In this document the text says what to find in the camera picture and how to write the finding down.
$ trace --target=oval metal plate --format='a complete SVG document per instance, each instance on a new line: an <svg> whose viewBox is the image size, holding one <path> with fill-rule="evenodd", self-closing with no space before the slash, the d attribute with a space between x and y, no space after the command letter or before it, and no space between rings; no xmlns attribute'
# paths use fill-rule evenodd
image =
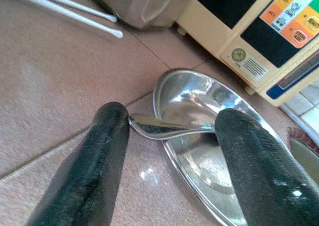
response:
<svg viewBox="0 0 319 226"><path fill-rule="evenodd" d="M211 125L219 111L234 108L257 120L283 144L261 116L216 79L192 70L172 70L159 79L153 95L155 116L185 125ZM163 141L175 169L211 214L226 226L247 226L226 161L214 134Z"/></svg>

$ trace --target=stainless steel spoon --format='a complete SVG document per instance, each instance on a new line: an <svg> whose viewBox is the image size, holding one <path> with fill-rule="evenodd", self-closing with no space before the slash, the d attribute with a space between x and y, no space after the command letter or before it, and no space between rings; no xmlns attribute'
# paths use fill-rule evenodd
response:
<svg viewBox="0 0 319 226"><path fill-rule="evenodd" d="M215 128L211 125L185 126L137 113L129 116L129 124L133 131L152 140L168 140L195 133L215 133Z"/></svg>

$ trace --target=orange button label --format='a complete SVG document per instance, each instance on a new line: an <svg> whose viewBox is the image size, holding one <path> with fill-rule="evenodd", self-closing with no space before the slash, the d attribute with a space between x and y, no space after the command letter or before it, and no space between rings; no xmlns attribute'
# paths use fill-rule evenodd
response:
<svg viewBox="0 0 319 226"><path fill-rule="evenodd" d="M308 39L308 36L304 32L302 32L300 29L298 29L293 32L293 38L298 43L303 43Z"/></svg>
<svg viewBox="0 0 319 226"><path fill-rule="evenodd" d="M303 47L313 35L309 33L297 21L291 21L282 31L281 34L291 42L296 48Z"/></svg>
<svg viewBox="0 0 319 226"><path fill-rule="evenodd" d="M272 4L264 11L264 13L261 15L261 18L267 24L271 24L282 11L283 10L279 8L276 4Z"/></svg>

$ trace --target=tiled floor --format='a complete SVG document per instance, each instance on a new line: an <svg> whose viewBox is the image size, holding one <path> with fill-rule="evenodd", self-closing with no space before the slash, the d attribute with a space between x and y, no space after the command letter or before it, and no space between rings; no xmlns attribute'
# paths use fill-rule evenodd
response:
<svg viewBox="0 0 319 226"><path fill-rule="evenodd" d="M0 225L25 223L99 106L119 101L151 114L150 92L170 68L195 68L224 82L284 141L286 128L296 126L245 94L241 79L174 29L143 33L116 24L124 32L118 40L21 0L0 0L0 19ZM112 225L219 225L176 182L163 155L160 144L132 133ZM139 173L148 169L154 173L142 181Z"/></svg>

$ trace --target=white stick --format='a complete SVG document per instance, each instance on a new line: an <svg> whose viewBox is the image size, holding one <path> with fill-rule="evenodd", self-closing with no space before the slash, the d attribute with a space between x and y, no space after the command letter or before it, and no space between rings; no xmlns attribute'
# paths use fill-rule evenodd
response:
<svg viewBox="0 0 319 226"><path fill-rule="evenodd" d="M55 11L55 12L58 12L60 14L63 14L63 15L68 16L70 18L73 18L73 19L75 19L77 21L80 21L82 23L86 23L86 24L88 24L90 26L99 28L99 29L101 29L101 30L103 30L105 32L108 32L108 33L114 35L115 37L118 37L118 38L122 38L123 37L123 33L120 30L112 29L112 28L104 26L104 25L102 25L100 23L97 23L95 21L92 21L92 20L90 20L90 19L88 19L86 17L83 17L83 16L81 16L81 15L79 15L77 13L69 11L68 9L63 8L63 7L57 5L57 4L55 4L55 3L53 3L53 2L51 2L49 0L28 0L28 1L36 3L36 4L41 5L43 7L49 8L49 9Z"/></svg>
<svg viewBox="0 0 319 226"><path fill-rule="evenodd" d="M68 6L71 6L73 8L80 9L80 10L88 12L88 13L92 13L92 14L97 15L99 17L108 19L109 21L111 21L113 23L115 23L117 21L117 18L114 15L102 13L100 11L97 11L95 9L89 8L87 6L84 6L82 4L79 4L79 3L71 1L71 0L53 0L53 1L65 4L65 5L68 5Z"/></svg>

